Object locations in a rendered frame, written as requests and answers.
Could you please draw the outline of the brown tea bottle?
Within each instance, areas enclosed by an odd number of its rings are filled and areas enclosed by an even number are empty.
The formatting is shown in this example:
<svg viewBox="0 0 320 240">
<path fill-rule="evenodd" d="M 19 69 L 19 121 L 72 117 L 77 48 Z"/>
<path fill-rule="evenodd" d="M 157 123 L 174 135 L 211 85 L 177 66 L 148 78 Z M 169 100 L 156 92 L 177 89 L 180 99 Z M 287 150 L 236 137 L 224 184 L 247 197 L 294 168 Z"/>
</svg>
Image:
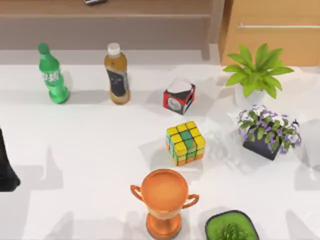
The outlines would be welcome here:
<svg viewBox="0 0 320 240">
<path fill-rule="evenodd" d="M 109 77 L 111 100 L 117 105 L 126 104 L 130 100 L 128 61 L 118 43 L 108 44 L 104 66 Z"/>
</svg>

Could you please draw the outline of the green leafy plant white pot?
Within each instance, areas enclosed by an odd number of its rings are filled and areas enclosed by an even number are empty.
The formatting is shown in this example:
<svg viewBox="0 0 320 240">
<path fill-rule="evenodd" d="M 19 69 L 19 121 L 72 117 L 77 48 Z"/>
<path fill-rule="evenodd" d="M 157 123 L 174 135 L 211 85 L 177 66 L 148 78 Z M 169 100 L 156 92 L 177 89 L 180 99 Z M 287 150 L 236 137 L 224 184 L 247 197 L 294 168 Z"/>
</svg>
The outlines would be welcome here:
<svg viewBox="0 0 320 240">
<path fill-rule="evenodd" d="M 283 48 L 269 50 L 269 45 L 263 43 L 255 52 L 255 58 L 244 45 L 238 46 L 239 53 L 230 53 L 227 56 L 236 64 L 229 64 L 223 72 L 231 73 L 226 86 L 240 85 L 242 94 L 247 99 L 254 93 L 267 93 L 271 98 L 277 98 L 277 90 L 283 87 L 277 76 L 291 74 L 294 69 L 284 65 L 279 60 Z"/>
</svg>

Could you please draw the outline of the red black white cube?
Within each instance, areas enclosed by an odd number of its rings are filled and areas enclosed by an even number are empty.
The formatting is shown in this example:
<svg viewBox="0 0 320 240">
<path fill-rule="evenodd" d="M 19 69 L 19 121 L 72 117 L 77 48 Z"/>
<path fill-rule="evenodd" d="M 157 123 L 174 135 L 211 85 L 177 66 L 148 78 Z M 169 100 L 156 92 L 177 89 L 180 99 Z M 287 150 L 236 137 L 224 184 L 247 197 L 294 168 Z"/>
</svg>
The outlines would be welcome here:
<svg viewBox="0 0 320 240">
<path fill-rule="evenodd" d="M 163 92 L 163 107 L 184 115 L 195 99 L 196 86 L 186 79 L 176 78 Z"/>
</svg>

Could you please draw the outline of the green plant in black pot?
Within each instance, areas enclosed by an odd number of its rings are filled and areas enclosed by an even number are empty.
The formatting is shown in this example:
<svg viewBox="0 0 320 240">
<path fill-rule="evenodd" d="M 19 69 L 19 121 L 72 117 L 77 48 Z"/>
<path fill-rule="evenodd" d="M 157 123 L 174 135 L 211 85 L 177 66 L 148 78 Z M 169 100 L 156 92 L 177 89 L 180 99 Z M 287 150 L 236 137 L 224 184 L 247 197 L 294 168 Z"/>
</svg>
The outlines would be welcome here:
<svg viewBox="0 0 320 240">
<path fill-rule="evenodd" d="M 211 216 L 205 223 L 204 231 L 206 240 L 260 240 L 249 216 L 239 210 Z"/>
</svg>

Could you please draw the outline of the orange trophy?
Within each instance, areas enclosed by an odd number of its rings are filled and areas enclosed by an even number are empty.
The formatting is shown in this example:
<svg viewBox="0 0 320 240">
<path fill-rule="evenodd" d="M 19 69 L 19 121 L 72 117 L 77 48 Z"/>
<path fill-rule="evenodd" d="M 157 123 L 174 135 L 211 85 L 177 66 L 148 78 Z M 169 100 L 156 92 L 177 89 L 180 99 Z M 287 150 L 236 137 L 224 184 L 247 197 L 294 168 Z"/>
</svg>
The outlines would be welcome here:
<svg viewBox="0 0 320 240">
<path fill-rule="evenodd" d="M 141 186 L 132 184 L 130 190 L 146 205 L 146 229 L 155 240 L 173 240 L 182 228 L 181 210 L 197 204 L 200 198 L 189 194 L 185 178 L 168 168 L 152 171 Z"/>
</svg>

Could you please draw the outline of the yellow green puzzle cube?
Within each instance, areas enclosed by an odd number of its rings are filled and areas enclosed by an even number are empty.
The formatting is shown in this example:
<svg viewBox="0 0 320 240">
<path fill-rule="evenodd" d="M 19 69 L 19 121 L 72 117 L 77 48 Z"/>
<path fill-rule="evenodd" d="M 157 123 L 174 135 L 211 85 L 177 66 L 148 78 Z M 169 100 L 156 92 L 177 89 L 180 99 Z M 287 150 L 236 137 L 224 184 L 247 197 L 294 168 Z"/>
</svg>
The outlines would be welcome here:
<svg viewBox="0 0 320 240">
<path fill-rule="evenodd" d="M 166 147 L 175 165 L 182 166 L 203 158 L 206 140 L 191 120 L 166 130 Z"/>
</svg>

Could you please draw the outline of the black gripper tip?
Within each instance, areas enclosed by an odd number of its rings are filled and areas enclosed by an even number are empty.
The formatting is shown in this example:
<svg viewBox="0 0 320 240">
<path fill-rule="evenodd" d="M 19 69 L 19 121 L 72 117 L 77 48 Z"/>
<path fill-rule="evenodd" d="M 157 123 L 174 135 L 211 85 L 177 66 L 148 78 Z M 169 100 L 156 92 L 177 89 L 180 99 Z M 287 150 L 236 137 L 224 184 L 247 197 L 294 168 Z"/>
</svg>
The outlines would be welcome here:
<svg viewBox="0 0 320 240">
<path fill-rule="evenodd" d="M 0 128 L 0 192 L 13 192 L 20 184 L 21 181 L 9 162 Z"/>
</svg>

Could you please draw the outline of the open wooden shelf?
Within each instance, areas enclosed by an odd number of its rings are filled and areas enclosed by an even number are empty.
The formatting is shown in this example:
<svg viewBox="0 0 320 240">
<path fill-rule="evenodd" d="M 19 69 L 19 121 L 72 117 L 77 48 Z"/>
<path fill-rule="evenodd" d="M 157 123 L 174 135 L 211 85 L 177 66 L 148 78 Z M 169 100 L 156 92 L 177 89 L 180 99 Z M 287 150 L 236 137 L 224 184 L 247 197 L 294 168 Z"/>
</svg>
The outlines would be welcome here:
<svg viewBox="0 0 320 240">
<path fill-rule="evenodd" d="M 0 0 L 0 51 L 200 51 L 218 40 L 225 0 Z"/>
</svg>

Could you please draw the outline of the purple flower plant black pot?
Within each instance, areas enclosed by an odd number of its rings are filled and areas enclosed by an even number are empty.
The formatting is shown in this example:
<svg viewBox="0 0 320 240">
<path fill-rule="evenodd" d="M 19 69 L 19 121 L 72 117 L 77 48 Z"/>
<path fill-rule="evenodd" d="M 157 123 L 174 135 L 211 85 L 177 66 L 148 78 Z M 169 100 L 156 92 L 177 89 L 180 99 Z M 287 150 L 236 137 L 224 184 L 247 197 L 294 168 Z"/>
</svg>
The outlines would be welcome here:
<svg viewBox="0 0 320 240">
<path fill-rule="evenodd" d="M 302 143 L 298 121 L 290 121 L 288 115 L 270 111 L 265 105 L 254 104 L 241 111 L 237 124 L 242 146 L 271 161 Z"/>
</svg>

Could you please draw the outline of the wooden cupboard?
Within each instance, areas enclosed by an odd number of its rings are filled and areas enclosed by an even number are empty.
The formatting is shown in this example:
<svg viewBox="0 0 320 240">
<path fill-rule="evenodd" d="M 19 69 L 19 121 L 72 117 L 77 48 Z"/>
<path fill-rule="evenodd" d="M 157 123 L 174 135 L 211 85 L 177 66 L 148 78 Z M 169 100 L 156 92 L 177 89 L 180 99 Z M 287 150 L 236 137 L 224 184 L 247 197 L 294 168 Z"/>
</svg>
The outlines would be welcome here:
<svg viewBox="0 0 320 240">
<path fill-rule="evenodd" d="M 279 57 L 287 66 L 320 65 L 320 29 L 237 28 L 244 25 L 320 26 L 320 0 L 224 0 L 218 37 L 221 65 L 227 55 L 247 47 L 252 56 L 263 43 L 270 50 L 283 48 Z"/>
</svg>

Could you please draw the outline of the green bottle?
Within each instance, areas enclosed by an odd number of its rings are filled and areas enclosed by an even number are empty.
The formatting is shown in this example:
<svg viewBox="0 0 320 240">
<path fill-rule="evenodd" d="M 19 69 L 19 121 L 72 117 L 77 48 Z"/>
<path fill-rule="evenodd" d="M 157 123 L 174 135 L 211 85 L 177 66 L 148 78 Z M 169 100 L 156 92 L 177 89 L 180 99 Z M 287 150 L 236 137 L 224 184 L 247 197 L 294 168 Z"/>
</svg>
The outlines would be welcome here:
<svg viewBox="0 0 320 240">
<path fill-rule="evenodd" d="M 65 86 L 60 62 L 51 54 L 46 43 L 38 45 L 38 52 L 40 54 L 38 67 L 48 88 L 49 97 L 55 104 L 63 104 L 68 100 L 70 94 Z"/>
</svg>

